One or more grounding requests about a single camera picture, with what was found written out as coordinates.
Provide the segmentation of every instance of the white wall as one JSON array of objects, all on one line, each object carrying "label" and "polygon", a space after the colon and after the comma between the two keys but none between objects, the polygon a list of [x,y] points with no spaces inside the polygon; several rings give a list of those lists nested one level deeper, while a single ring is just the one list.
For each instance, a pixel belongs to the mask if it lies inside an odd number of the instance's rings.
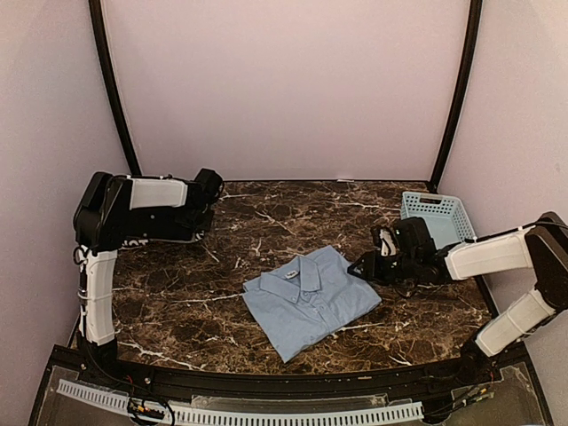
[{"label": "white wall", "polygon": [[430,178],[469,0],[105,5],[145,173]]},{"label": "white wall", "polygon": [[75,208],[126,171],[86,1],[0,2],[0,99],[0,424],[21,426],[78,313]]},{"label": "white wall", "polygon": [[[568,3],[484,4],[469,90],[441,193],[465,202],[478,234],[555,210],[568,221]],[[532,272],[494,276],[500,308]],[[527,342],[556,424],[568,424],[568,314]]]}]

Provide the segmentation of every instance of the black vertical pole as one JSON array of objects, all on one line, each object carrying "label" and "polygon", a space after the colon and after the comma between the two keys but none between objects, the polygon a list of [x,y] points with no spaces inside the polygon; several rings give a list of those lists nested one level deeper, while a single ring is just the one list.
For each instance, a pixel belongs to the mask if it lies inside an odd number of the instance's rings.
[{"label": "black vertical pole", "polygon": [[106,94],[108,102],[110,103],[111,110],[113,111],[114,124],[118,131],[118,136],[121,140],[122,150],[126,157],[126,162],[133,176],[142,176],[142,170],[138,164],[138,158],[132,145],[132,139],[128,132],[126,119],[124,118],[124,111],[122,110],[122,103],[118,94],[116,80],[114,79],[113,64],[110,59],[110,51],[108,50],[107,33],[105,31],[105,21],[103,19],[102,7],[100,0],[89,0],[89,7],[91,9],[91,22],[92,30],[95,35],[95,43],[97,45],[97,52],[99,53],[100,69],[103,73],[103,79],[106,86]]},{"label": "black vertical pole", "polygon": [[455,84],[454,98],[452,99],[450,114],[447,117],[446,130],[444,130],[444,137],[442,137],[442,143],[440,144],[440,149],[438,151],[436,165],[434,166],[429,182],[429,187],[432,192],[438,191],[438,186],[440,185],[440,180],[444,174],[444,168],[446,167],[447,159],[450,155],[450,150],[452,149],[455,131],[458,127],[458,121],[460,121],[463,100],[465,99],[465,92],[468,88],[471,64],[473,63],[473,54],[476,49],[482,3],[483,0],[471,0],[471,3],[469,4],[468,27],[466,29],[465,42],[461,53],[460,71]]}]

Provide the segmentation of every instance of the light blue basket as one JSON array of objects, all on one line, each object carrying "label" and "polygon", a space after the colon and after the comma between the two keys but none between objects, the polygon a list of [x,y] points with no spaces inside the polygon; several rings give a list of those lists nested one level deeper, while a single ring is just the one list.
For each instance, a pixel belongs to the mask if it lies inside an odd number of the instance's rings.
[{"label": "light blue basket", "polygon": [[437,249],[476,236],[462,200],[457,197],[404,192],[400,217],[422,217]]}]

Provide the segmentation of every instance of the clothing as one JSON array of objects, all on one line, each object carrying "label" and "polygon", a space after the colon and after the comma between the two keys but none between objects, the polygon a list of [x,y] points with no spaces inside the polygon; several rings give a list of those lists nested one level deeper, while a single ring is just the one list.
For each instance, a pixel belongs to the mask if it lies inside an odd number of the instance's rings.
[{"label": "clothing", "polygon": [[284,362],[381,302],[349,265],[327,246],[244,284],[250,313]]}]

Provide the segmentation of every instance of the robotic arm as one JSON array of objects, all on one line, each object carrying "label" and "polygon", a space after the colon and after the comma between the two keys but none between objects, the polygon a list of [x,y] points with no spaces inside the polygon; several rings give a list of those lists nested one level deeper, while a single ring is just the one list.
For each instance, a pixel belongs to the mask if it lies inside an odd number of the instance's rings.
[{"label": "robotic arm", "polygon": [[465,280],[467,278],[533,268],[537,282],[505,312],[482,326],[461,348],[466,368],[461,379],[473,380],[476,368],[511,343],[531,334],[568,308],[568,226],[556,213],[538,221],[475,241],[436,250],[423,219],[397,222],[392,232],[373,230],[376,250],[367,252],[350,273],[388,285],[400,280]]},{"label": "robotic arm", "polygon": [[116,356],[113,271],[124,241],[200,240],[222,191],[223,179],[213,170],[201,170],[193,181],[95,173],[73,220],[79,244],[74,258],[81,273],[79,333],[92,351]]}]

